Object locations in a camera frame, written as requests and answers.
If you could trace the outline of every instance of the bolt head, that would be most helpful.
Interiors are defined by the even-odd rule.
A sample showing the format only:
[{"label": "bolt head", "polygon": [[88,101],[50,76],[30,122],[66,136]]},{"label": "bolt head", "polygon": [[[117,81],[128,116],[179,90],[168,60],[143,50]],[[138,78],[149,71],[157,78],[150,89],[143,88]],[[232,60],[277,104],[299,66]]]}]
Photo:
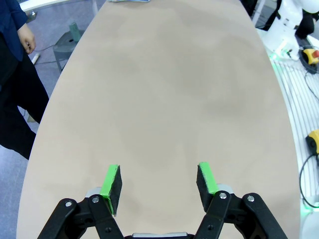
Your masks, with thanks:
[{"label": "bolt head", "polygon": [[253,196],[248,196],[247,197],[247,200],[249,201],[249,202],[254,202],[255,201],[255,198],[253,197]]},{"label": "bolt head", "polygon": [[226,193],[220,193],[220,194],[219,194],[219,197],[220,197],[221,199],[225,199],[225,198],[227,198],[227,195],[226,195]]},{"label": "bolt head", "polygon": [[94,198],[92,198],[92,202],[93,203],[97,203],[99,201],[99,197],[94,197]]}]

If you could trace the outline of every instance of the black cable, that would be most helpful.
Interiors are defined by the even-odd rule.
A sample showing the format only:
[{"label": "black cable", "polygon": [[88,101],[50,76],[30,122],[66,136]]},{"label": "black cable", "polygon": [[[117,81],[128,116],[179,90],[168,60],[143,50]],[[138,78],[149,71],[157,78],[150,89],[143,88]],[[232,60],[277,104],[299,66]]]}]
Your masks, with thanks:
[{"label": "black cable", "polygon": [[314,206],[314,205],[312,205],[310,202],[308,202],[307,201],[307,199],[305,198],[305,196],[304,196],[304,193],[303,193],[303,190],[302,190],[302,188],[301,188],[301,176],[302,176],[302,173],[303,173],[303,171],[304,171],[304,168],[305,168],[305,165],[306,165],[306,163],[309,161],[309,159],[311,159],[311,157],[313,157],[313,156],[316,156],[315,154],[311,154],[311,155],[309,155],[309,157],[304,161],[304,164],[303,164],[303,166],[301,167],[301,170],[300,170],[300,173],[299,173],[299,189],[300,189],[300,193],[301,193],[301,196],[303,197],[303,200],[305,201],[305,203],[307,203],[310,207],[312,207],[312,208],[319,208],[319,206],[317,207],[317,206]]},{"label": "black cable", "polygon": [[34,51],[44,51],[44,50],[46,50],[46,49],[48,49],[48,48],[50,48],[50,47],[52,47],[52,46],[54,46],[54,45],[50,45],[50,46],[48,46],[48,47],[46,47],[46,48],[44,48],[44,49],[41,49],[41,50],[34,50]]},{"label": "black cable", "polygon": [[317,99],[317,101],[319,101],[319,98],[315,95],[315,93],[313,92],[313,90],[310,88],[310,86],[308,85],[308,82],[307,82],[307,79],[306,79],[306,76],[309,72],[306,72],[305,73],[305,83],[306,85],[308,86],[308,89],[310,90],[310,92],[313,94],[313,96]]}]

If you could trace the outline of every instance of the wooden table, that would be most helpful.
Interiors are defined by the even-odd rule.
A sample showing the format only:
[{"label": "wooden table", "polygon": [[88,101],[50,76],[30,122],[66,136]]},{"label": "wooden table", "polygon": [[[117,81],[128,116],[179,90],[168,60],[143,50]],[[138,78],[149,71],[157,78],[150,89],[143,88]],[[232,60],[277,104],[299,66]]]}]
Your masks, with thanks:
[{"label": "wooden table", "polygon": [[[39,127],[17,237],[34,239],[58,201],[81,201],[110,164],[116,221],[133,232],[195,233],[197,164],[237,196],[259,193],[299,237],[298,170],[277,79],[237,0],[106,3],[78,43]],[[83,238],[97,238],[95,229]],[[220,238],[241,238],[224,225]]]}]

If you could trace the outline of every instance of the person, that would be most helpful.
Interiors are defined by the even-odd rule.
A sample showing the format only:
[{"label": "person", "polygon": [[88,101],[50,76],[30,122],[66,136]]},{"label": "person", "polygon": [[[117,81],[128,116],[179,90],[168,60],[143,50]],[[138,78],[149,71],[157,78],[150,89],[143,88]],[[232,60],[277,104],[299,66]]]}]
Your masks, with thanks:
[{"label": "person", "polygon": [[0,0],[0,144],[29,159],[35,133],[20,106],[40,123],[48,95],[28,54],[35,38],[16,0]]},{"label": "person", "polygon": [[257,0],[240,0],[249,16],[252,16],[257,4]]},{"label": "person", "polygon": [[318,13],[319,12],[309,13],[303,10],[303,19],[296,30],[296,36],[298,36],[300,39],[305,39],[309,34],[315,31],[315,24],[319,19]]}]

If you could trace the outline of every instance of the gray floor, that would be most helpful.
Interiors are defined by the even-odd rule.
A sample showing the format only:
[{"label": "gray floor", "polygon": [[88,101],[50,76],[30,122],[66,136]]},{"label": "gray floor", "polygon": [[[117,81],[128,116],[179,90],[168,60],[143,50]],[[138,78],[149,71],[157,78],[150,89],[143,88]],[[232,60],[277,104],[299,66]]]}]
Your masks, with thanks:
[{"label": "gray floor", "polygon": [[[105,0],[97,0],[98,8]],[[86,29],[93,19],[91,3],[89,0],[71,1],[57,4],[52,7],[42,8],[38,11],[36,20],[29,23],[29,27],[36,36],[37,50],[54,44],[60,36],[67,32],[68,22],[75,21],[79,29]],[[257,26],[264,25],[272,13],[272,9],[265,7]],[[319,25],[314,33],[319,38]],[[54,61],[52,48],[41,52],[37,61],[36,69],[47,92],[51,95],[60,75],[56,63],[45,63]],[[37,131],[37,123],[29,123],[33,131]],[[0,146],[0,239],[13,239],[16,235],[16,222],[19,207],[20,194],[27,167],[27,160],[19,154]],[[303,227],[304,237],[310,239],[316,236],[318,227],[314,222],[318,221],[318,214],[307,216]]]}]

